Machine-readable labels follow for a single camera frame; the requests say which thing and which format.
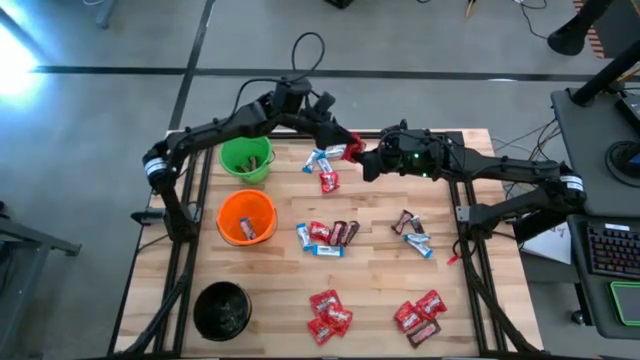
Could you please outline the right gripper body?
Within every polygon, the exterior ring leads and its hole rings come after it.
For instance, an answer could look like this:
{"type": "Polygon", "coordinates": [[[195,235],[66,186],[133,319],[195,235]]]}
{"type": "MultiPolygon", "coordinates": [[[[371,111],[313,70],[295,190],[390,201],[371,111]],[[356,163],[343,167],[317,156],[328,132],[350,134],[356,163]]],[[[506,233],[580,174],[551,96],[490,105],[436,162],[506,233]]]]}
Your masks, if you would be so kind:
{"type": "Polygon", "coordinates": [[[405,152],[398,145],[383,143],[380,146],[380,166],[382,173],[394,173],[403,167],[405,152]]]}

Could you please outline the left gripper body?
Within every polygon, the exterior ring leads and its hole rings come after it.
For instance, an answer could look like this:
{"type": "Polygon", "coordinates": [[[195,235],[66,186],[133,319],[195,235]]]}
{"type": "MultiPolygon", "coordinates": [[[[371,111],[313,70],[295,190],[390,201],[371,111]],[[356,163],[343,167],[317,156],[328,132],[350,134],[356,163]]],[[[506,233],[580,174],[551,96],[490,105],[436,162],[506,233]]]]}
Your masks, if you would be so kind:
{"type": "Polygon", "coordinates": [[[302,131],[311,135],[317,145],[341,145],[345,143],[345,129],[335,120],[303,115],[302,131]]]}

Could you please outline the green plastic bucket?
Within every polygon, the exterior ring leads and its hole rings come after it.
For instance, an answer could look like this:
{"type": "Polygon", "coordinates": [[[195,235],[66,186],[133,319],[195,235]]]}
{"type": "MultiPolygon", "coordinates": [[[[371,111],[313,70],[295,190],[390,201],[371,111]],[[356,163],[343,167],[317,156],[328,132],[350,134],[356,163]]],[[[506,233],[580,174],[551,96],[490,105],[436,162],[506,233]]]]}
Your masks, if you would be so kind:
{"type": "Polygon", "coordinates": [[[247,184],[263,182],[270,173],[270,164],[274,159],[275,152],[268,137],[236,138],[223,143],[219,151],[219,162],[224,170],[247,184]],[[252,156],[259,158],[259,167],[248,173],[238,171],[238,165],[250,166],[249,158],[252,156]]]}

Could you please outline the black desk support beam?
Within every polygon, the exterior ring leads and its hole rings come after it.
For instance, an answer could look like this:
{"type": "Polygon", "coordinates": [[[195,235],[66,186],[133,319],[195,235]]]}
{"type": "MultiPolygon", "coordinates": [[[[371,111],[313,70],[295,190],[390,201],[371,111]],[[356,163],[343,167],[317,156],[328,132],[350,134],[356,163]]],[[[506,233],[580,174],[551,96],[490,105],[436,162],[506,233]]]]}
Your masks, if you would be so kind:
{"type": "Polygon", "coordinates": [[[524,243],[537,235],[566,221],[567,214],[552,210],[540,210],[513,223],[513,232],[518,243],[524,243]]]}

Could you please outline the brown PayDay bar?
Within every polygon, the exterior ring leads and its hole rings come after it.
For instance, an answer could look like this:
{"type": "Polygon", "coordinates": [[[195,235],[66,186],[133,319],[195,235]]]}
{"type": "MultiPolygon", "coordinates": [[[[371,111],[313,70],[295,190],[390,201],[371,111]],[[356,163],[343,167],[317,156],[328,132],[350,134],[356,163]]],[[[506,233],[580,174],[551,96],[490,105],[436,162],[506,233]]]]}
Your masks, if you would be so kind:
{"type": "Polygon", "coordinates": [[[415,328],[409,330],[406,334],[410,345],[417,349],[422,343],[438,334],[441,331],[441,326],[436,320],[424,320],[415,328]]]}

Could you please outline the white paper sheet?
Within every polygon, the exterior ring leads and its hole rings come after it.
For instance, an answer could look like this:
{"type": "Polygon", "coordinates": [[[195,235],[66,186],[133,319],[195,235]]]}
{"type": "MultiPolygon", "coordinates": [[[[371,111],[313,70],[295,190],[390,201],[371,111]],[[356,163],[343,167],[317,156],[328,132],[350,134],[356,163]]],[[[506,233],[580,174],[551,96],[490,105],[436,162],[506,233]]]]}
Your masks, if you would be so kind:
{"type": "Polygon", "coordinates": [[[522,250],[528,254],[566,265],[572,264],[571,234],[566,222],[527,240],[522,250]]]}

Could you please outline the small black clamp device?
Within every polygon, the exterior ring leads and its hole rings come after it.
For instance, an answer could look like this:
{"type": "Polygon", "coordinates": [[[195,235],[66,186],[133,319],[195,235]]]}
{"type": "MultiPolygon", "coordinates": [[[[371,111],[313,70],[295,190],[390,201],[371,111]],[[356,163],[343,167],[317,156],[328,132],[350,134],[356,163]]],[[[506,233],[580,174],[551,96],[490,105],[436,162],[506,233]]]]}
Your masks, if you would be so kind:
{"type": "Polygon", "coordinates": [[[144,211],[134,212],[130,215],[131,219],[141,226],[148,226],[164,222],[164,209],[147,209],[144,211]]]}

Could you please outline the black plastic bucket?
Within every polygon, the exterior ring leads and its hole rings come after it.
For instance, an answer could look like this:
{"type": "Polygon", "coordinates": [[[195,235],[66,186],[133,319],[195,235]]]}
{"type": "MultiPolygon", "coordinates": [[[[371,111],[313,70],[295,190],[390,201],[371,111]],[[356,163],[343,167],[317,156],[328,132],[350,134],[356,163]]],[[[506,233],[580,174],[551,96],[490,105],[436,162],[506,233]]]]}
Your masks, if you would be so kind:
{"type": "Polygon", "coordinates": [[[193,322],[204,339],[225,342],[244,331],[251,315],[248,293],[235,283],[223,281],[209,285],[199,294],[193,322]]]}

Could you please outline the black stand leg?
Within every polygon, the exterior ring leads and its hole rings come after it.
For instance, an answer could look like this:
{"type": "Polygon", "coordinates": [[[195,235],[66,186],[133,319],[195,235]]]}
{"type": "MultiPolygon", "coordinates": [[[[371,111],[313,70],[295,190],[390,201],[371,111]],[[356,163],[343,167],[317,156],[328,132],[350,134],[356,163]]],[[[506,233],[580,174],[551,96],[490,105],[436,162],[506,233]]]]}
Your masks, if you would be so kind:
{"type": "Polygon", "coordinates": [[[568,22],[547,37],[547,45],[554,52],[565,56],[578,55],[585,46],[589,30],[614,2],[614,0],[581,0],[582,7],[568,22]]]}
{"type": "Polygon", "coordinates": [[[638,61],[640,61],[640,39],[635,41],[624,52],[613,59],[581,88],[571,92],[571,101],[579,106],[587,105],[598,93],[602,92],[611,83],[616,81],[638,61]]]}

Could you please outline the round black device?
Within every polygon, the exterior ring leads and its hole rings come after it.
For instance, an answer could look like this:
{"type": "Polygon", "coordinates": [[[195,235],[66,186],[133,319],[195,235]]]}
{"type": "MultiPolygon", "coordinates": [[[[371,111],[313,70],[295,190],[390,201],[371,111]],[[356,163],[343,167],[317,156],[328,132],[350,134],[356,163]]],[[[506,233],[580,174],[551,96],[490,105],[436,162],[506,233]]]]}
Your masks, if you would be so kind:
{"type": "Polygon", "coordinates": [[[606,151],[605,165],[618,182],[640,188],[640,142],[612,144],[606,151]]]}

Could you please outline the black keyboard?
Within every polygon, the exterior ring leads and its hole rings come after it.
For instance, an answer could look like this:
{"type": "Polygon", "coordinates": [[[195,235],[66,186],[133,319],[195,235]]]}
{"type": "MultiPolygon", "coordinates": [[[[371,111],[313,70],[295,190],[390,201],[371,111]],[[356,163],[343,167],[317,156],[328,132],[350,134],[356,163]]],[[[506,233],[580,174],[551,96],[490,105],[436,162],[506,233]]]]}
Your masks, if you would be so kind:
{"type": "Polygon", "coordinates": [[[589,223],[586,231],[592,273],[640,280],[640,232],[610,223],[589,223]]]}

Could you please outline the dark grey desk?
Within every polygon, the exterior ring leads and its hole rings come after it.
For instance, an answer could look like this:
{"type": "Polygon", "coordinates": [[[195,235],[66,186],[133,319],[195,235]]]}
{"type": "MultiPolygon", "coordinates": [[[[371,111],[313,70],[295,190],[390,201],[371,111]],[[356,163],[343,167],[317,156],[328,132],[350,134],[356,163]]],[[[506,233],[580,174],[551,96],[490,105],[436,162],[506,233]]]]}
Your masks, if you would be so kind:
{"type": "Polygon", "coordinates": [[[576,291],[584,321],[594,326],[598,333],[610,339],[640,340],[640,327],[623,325],[616,314],[609,284],[614,281],[640,282],[636,279],[594,274],[588,260],[586,227],[589,223],[610,223],[627,225],[640,232],[640,219],[602,218],[584,215],[571,215],[567,225],[571,234],[573,260],[579,282],[576,291]]]}

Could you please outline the grey metal leg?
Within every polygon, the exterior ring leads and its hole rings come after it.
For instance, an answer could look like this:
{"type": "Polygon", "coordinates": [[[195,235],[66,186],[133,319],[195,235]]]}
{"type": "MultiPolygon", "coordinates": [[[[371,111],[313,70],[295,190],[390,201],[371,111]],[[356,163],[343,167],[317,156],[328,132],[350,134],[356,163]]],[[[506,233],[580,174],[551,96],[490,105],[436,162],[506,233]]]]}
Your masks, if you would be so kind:
{"type": "Polygon", "coordinates": [[[110,18],[118,3],[118,0],[101,0],[98,4],[98,13],[96,15],[96,24],[102,29],[109,27],[110,18]]]}

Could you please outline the striped floor mat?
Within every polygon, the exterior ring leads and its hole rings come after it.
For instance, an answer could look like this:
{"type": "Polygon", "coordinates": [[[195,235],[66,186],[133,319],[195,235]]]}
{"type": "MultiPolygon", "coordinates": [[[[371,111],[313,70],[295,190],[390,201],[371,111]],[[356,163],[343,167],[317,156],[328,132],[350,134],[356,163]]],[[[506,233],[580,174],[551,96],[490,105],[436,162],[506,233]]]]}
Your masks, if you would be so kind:
{"type": "MultiPolygon", "coordinates": [[[[581,0],[572,0],[578,11],[581,0]]],[[[614,0],[606,13],[595,22],[585,43],[600,59],[613,59],[640,39],[640,0],[614,0]]]]}

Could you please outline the grey metal cart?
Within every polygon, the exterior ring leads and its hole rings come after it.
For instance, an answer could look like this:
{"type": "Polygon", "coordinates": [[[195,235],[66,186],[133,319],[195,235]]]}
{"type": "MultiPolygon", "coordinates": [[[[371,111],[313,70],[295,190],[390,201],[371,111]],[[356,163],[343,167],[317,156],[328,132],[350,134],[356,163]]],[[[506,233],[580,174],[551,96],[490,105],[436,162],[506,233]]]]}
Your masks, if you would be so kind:
{"type": "Polygon", "coordinates": [[[81,245],[19,224],[0,200],[0,358],[15,341],[26,307],[53,250],[77,256],[81,245]]]}

